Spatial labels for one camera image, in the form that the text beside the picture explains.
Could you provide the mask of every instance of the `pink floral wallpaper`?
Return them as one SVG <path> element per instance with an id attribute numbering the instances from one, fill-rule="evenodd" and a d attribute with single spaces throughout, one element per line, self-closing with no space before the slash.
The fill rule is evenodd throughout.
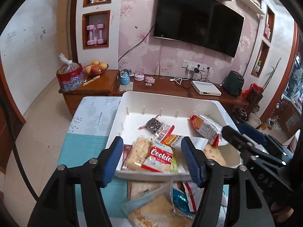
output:
<path id="1" fill-rule="evenodd" d="M 119 31 L 119 57 L 139 43 L 155 22 L 158 0 L 122 0 Z M 209 80 L 221 83 L 229 71 L 241 74 L 247 67 L 255 44 L 259 18 L 239 0 L 226 2 L 244 17 L 242 34 L 235 58 L 225 54 L 184 42 L 153 38 L 150 35 L 119 62 L 119 69 L 133 71 L 144 67 L 145 74 L 187 77 L 187 69 L 182 68 L 183 60 L 206 64 L 210 67 Z"/>

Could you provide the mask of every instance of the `white plastic tray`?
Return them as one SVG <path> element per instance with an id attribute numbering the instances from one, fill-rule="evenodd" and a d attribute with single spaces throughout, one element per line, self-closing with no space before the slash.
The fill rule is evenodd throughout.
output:
<path id="1" fill-rule="evenodd" d="M 124 144 L 133 144 L 140 135 L 152 138 L 147 129 L 138 130 L 138 127 L 157 115 L 160 115 L 159 121 L 175 125 L 173 134 L 201 137 L 188 121 L 194 113 L 208 116 L 221 126 L 230 125 L 237 130 L 218 101 L 128 91 L 122 96 L 106 148 L 110 147 L 116 136 L 121 136 Z M 219 149 L 227 166 L 235 168 L 240 165 L 240 155 L 232 145 L 221 146 Z M 119 178 L 139 181 L 190 181 L 183 155 L 175 150 L 175 156 L 178 173 L 121 170 L 121 157 L 115 175 Z"/>

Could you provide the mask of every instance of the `apple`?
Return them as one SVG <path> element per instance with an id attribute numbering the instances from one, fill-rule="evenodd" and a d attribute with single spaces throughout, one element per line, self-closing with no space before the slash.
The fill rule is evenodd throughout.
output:
<path id="1" fill-rule="evenodd" d="M 107 64 L 105 62 L 98 64 L 98 66 L 101 71 L 104 71 L 107 68 Z"/>
<path id="2" fill-rule="evenodd" d="M 84 68 L 85 73 L 90 73 L 91 72 L 91 66 L 86 66 Z"/>
<path id="3" fill-rule="evenodd" d="M 91 73 L 97 73 L 99 71 L 99 67 L 98 66 L 92 66 L 91 67 Z"/>
<path id="4" fill-rule="evenodd" d="M 98 60 L 93 60 L 92 65 L 97 66 L 100 62 Z"/>

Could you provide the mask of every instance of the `white cable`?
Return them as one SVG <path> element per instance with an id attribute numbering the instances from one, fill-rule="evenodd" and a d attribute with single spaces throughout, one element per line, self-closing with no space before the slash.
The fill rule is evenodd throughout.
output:
<path id="1" fill-rule="evenodd" d="M 189 70 L 188 70 L 188 78 L 186 78 L 186 79 L 184 79 L 184 78 L 173 78 L 173 79 L 170 79 L 170 80 L 175 81 L 177 84 L 181 85 L 182 80 L 189 80 Z"/>

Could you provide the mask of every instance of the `pink dumbbell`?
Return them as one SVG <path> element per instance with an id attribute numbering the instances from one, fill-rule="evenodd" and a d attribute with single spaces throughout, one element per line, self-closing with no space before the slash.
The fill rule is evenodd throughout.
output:
<path id="1" fill-rule="evenodd" d="M 89 40 L 87 41 L 87 45 L 94 45 L 94 37 L 93 37 L 94 28 L 95 28 L 94 25 L 89 25 L 86 28 L 89 31 Z"/>
<path id="2" fill-rule="evenodd" d="M 104 24 L 98 24 L 97 25 L 97 29 L 102 29 L 104 28 Z M 99 31 L 99 39 L 97 40 L 98 44 L 103 44 L 104 43 L 104 39 L 102 38 L 102 30 Z"/>

